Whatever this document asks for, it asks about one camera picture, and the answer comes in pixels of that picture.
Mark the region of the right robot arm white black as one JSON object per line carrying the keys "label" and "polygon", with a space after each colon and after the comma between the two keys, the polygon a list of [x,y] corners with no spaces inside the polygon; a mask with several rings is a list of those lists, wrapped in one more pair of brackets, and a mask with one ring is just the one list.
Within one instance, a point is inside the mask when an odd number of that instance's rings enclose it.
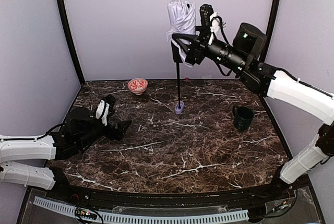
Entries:
{"label": "right robot arm white black", "polygon": [[267,36],[249,23],[241,23],[229,45],[215,36],[212,26],[196,26],[196,34],[170,33],[173,43],[186,54],[186,62],[200,64],[205,57],[224,66],[251,92],[280,100],[323,122],[314,139],[275,173],[271,185],[285,188],[323,160],[333,156],[333,94],[294,77],[287,70],[258,60]]}

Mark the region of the lavender folding umbrella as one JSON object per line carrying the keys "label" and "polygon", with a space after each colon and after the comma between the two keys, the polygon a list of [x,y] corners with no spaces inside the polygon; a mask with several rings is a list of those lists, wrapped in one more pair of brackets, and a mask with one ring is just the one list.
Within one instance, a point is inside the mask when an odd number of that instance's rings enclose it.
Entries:
{"label": "lavender folding umbrella", "polygon": [[182,0],[171,0],[167,6],[170,30],[166,33],[168,41],[171,43],[172,57],[176,65],[177,78],[177,97],[178,101],[175,106],[175,113],[180,115],[184,108],[184,102],[181,100],[181,79],[180,79],[180,64],[186,59],[186,54],[181,47],[172,39],[175,33],[195,34],[196,25],[196,6],[193,2]]}

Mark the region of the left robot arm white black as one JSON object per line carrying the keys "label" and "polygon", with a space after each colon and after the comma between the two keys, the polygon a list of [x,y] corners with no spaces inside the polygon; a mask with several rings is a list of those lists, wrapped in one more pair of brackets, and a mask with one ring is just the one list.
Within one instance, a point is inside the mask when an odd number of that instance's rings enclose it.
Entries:
{"label": "left robot arm white black", "polygon": [[51,128],[44,135],[30,137],[1,136],[1,182],[15,183],[52,190],[68,185],[62,169],[33,167],[23,160],[66,160],[84,153],[96,140],[105,136],[109,140],[122,140],[131,121],[120,121],[117,126],[108,123],[108,112],[92,117],[89,109],[75,108],[65,123]]}

